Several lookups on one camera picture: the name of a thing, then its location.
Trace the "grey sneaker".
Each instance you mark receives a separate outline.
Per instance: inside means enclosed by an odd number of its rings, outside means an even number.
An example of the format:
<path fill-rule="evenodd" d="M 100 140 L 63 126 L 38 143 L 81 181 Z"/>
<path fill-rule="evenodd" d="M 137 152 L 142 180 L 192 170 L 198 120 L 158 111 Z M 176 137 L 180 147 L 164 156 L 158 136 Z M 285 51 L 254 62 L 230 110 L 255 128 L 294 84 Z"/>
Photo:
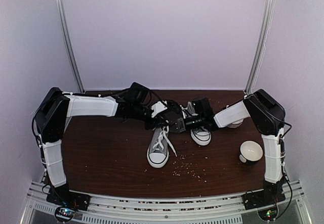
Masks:
<path fill-rule="evenodd" d="M 187 110 L 188 115 L 197 116 L 197 113 L 195 112 L 195 109 L 191 102 L 187 103 L 187 107 L 185 108 L 185 110 Z M 211 141 L 211 132 L 205 129 L 204 127 L 192 129 L 190 131 L 190 135 L 192 139 L 200 146 L 206 146 Z"/>
<path fill-rule="evenodd" d="M 162 168 L 165 166 L 169 159 L 169 148 L 173 151 L 177 157 L 177 152 L 169 140 L 168 126 L 157 127 L 154 130 L 152 140 L 147 150 L 147 161 L 153 168 Z"/>

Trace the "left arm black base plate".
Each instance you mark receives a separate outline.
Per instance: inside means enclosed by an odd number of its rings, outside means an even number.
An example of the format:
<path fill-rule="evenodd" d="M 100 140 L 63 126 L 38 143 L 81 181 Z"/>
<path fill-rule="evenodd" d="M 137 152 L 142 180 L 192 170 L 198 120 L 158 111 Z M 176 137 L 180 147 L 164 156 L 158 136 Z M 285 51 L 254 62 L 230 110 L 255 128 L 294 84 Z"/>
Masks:
<path fill-rule="evenodd" d="M 60 206 L 66 206 L 75 210 L 87 211 L 91 196 L 71 191 L 59 192 L 50 189 L 46 201 Z"/>

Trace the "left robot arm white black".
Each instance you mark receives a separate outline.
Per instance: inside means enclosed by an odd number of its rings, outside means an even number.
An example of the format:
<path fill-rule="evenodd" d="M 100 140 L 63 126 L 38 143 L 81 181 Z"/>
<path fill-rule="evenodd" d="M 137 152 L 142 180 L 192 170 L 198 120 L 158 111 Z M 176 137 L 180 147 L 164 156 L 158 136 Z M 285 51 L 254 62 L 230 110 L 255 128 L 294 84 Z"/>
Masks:
<path fill-rule="evenodd" d="M 32 132 L 40 148 L 52 195 L 62 206 L 73 201 L 63 167 L 61 144 L 73 117 L 104 116 L 131 118 L 145 122 L 147 128 L 168 125 L 163 112 L 170 109 L 166 100 L 144 103 L 153 91 L 134 82 L 129 88 L 109 94 L 64 92 L 58 87 L 49 90 L 35 112 Z"/>

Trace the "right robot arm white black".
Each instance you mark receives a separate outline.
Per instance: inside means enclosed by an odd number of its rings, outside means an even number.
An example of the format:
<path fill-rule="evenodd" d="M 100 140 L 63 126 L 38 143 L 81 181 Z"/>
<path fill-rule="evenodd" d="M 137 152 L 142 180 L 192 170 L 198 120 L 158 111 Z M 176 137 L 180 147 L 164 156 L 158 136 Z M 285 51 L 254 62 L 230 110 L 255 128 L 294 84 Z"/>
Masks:
<path fill-rule="evenodd" d="M 282 105 L 266 91 L 259 89 L 245 96 L 244 99 L 214 113 L 207 98 L 198 98 L 192 102 L 195 115 L 181 115 L 169 124 L 172 132 L 204 127 L 216 131 L 231 124 L 240 123 L 251 118 L 256 129 L 261 134 L 264 145 L 265 174 L 260 201 L 271 204 L 281 193 L 285 181 L 285 144 L 286 131 L 284 126 L 286 112 Z"/>

